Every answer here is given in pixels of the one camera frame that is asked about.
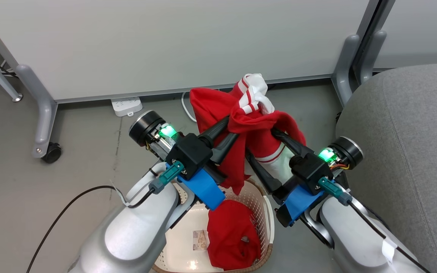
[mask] gray floor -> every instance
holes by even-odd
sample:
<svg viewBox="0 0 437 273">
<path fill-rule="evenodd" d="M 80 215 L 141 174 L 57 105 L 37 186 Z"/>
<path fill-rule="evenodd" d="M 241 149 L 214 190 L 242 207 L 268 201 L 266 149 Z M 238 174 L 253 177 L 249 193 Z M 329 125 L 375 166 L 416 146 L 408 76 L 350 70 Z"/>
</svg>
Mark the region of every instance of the gray floor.
<svg viewBox="0 0 437 273">
<path fill-rule="evenodd" d="M 109 185 L 109 180 L 126 192 L 156 158 L 128 137 L 134 118 L 118 118 L 107 100 L 59 106 L 52 138 L 62 144 L 64 153 L 51 165 L 33 159 L 38 109 L 22 84 L 11 82 L 25 97 L 13 103 L 0 87 L 0 272 L 25 272 L 50 224 L 73 197 L 90 187 Z M 341 107 L 330 81 L 277 87 L 268 97 L 277 110 L 296 119 L 313 149 L 333 140 Z M 179 97 L 144 98 L 143 105 L 175 128 L 197 132 Z M 79 246 L 117 204 L 110 190 L 75 202 L 47 238 L 32 272 L 66 272 Z M 258 272 L 297 271 L 340 272 L 331 252 L 303 224 L 283 228 L 276 222 L 272 256 Z"/>
</svg>

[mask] gray connector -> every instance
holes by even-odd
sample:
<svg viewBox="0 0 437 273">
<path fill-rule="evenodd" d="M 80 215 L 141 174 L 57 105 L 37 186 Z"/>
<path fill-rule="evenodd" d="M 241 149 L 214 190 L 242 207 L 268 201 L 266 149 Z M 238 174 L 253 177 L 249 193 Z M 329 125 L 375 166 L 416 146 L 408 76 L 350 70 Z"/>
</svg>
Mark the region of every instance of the gray connector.
<svg viewBox="0 0 437 273">
<path fill-rule="evenodd" d="M 165 184 L 159 178 L 155 178 L 153 181 L 151 181 L 148 187 L 150 190 L 154 188 L 153 193 L 158 194 L 163 190 L 163 188 L 165 188 Z"/>
<path fill-rule="evenodd" d="M 340 196 L 337 198 L 338 202 L 344 206 L 348 206 L 348 201 L 352 201 L 352 196 L 346 192 L 340 194 Z"/>
</svg>

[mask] red garment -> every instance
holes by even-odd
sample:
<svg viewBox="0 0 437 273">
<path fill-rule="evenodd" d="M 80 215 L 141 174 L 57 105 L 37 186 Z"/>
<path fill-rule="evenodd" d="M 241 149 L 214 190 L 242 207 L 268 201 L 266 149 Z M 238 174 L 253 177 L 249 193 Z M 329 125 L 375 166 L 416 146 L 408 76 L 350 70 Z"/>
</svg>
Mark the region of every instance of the red garment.
<svg viewBox="0 0 437 273">
<path fill-rule="evenodd" d="M 261 258 L 261 241 L 253 211 L 242 203 L 225 200 L 208 212 L 208 256 L 212 266 L 235 270 Z"/>
<path fill-rule="evenodd" d="M 305 137 L 298 130 L 296 121 L 291 116 L 280 111 L 262 115 L 255 95 L 244 79 L 241 81 L 241 88 L 238 85 L 236 83 L 230 93 L 208 88 L 194 88 L 190 92 L 190 102 L 195 111 L 196 123 L 200 132 L 230 115 L 228 131 L 240 134 L 218 168 L 227 175 L 227 179 L 221 186 L 232 187 L 236 194 L 241 192 L 244 180 L 247 178 L 244 176 L 245 147 L 248 147 L 255 157 L 267 157 L 279 149 L 281 142 L 271 135 L 272 127 L 287 132 L 293 139 L 306 145 Z M 252 112 L 246 114 L 244 109 Z M 225 135 L 226 133 L 222 133 L 215 140 L 215 145 Z"/>
</svg>

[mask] cylindrical black motor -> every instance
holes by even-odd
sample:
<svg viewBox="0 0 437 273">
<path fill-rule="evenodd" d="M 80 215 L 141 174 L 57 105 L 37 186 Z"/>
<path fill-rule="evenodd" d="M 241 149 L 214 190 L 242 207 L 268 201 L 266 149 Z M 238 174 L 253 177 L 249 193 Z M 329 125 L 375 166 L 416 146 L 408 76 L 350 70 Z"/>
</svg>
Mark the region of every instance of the cylindrical black motor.
<svg viewBox="0 0 437 273">
<path fill-rule="evenodd" d="M 166 121 L 153 110 L 147 111 L 129 128 L 129 136 L 141 147 L 146 146 L 146 141 L 151 142 L 155 129 L 161 128 Z"/>
<path fill-rule="evenodd" d="M 328 145 L 337 154 L 348 169 L 353 169 L 364 159 L 362 149 L 350 138 L 340 136 L 333 143 Z"/>
</svg>

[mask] basket bottom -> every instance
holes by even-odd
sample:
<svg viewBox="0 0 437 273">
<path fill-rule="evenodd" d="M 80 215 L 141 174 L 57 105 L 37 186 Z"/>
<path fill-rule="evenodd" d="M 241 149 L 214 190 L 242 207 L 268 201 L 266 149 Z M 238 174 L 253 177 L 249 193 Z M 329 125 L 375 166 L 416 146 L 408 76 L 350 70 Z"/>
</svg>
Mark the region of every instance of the basket bottom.
<svg viewBox="0 0 437 273">
<path fill-rule="evenodd" d="M 156 266 L 163 270 L 179 273 L 187 272 L 223 272 L 213 267 L 206 250 L 193 250 L 193 232 L 207 230 L 208 209 L 204 204 L 196 204 L 180 222 L 166 232 L 166 245 L 161 261 Z"/>
</svg>

